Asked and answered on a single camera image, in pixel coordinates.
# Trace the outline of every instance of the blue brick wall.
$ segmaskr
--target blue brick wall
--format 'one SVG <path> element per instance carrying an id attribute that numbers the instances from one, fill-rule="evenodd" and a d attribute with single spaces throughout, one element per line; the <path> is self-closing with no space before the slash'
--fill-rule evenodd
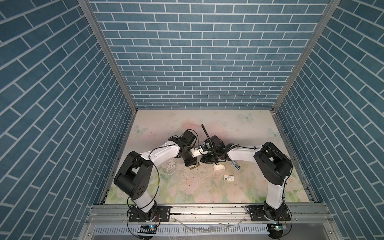
<path id="1" fill-rule="evenodd" d="M 138 108 L 271 108 L 328 0 L 94 1 Z"/>
<path id="2" fill-rule="evenodd" d="M 132 111 L 76 0 L 0 1 L 0 239 L 72 239 Z"/>
<path id="3" fill-rule="evenodd" d="M 384 1 L 342 0 L 278 116 L 345 239 L 384 234 Z"/>

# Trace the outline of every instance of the robotic arm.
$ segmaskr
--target robotic arm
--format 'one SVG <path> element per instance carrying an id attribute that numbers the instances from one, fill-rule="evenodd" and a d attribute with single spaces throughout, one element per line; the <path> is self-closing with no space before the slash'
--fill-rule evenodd
<path id="1" fill-rule="evenodd" d="M 165 144 L 152 151 L 141 154 L 132 151 L 128 154 L 114 178 L 114 183 L 138 206 L 140 218 L 151 220 L 156 212 L 157 203 L 147 192 L 153 165 L 158 166 L 169 158 L 180 156 L 189 167 L 196 165 L 196 157 L 202 155 L 200 161 L 203 163 L 256 161 L 269 182 L 264 202 L 265 217 L 269 220 L 277 219 L 284 210 L 283 193 L 286 180 L 292 172 L 291 160 L 271 142 L 254 148 L 233 144 L 225 146 L 217 136 L 210 138 L 207 133 L 206 135 L 208 139 L 205 144 L 195 147 L 195 135 L 186 130 L 182 136 L 172 136 Z M 137 173 L 133 171 L 136 168 L 139 168 Z"/>

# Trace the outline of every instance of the back wall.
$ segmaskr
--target back wall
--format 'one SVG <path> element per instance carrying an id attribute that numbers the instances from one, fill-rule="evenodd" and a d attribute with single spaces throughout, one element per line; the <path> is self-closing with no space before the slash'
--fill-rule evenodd
<path id="1" fill-rule="evenodd" d="M 138 108 L 271 108 L 328 0 L 91 1 Z"/>

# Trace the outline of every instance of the wall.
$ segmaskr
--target wall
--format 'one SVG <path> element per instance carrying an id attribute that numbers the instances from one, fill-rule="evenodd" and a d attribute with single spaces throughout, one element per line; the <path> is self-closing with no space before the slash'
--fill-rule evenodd
<path id="1" fill-rule="evenodd" d="M 0 239 L 76 238 L 131 110 L 76 0 L 0 11 Z"/>
<path id="2" fill-rule="evenodd" d="M 138 108 L 271 108 L 328 0 L 175 2 L 91 0 Z"/>
<path id="3" fill-rule="evenodd" d="M 278 109 L 345 239 L 383 239 L 383 11 L 342 0 Z"/>

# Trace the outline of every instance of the side wall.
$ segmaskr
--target side wall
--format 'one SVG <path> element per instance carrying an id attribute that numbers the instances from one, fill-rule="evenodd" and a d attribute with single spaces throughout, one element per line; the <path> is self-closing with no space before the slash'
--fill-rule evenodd
<path id="1" fill-rule="evenodd" d="M 76 0 L 0 1 L 0 239 L 78 237 L 130 117 Z"/>
<path id="2" fill-rule="evenodd" d="M 138 108 L 270 109 L 329 0 L 91 0 Z"/>
<path id="3" fill-rule="evenodd" d="M 384 1 L 342 0 L 278 109 L 345 239 L 383 239 L 383 12 Z"/>

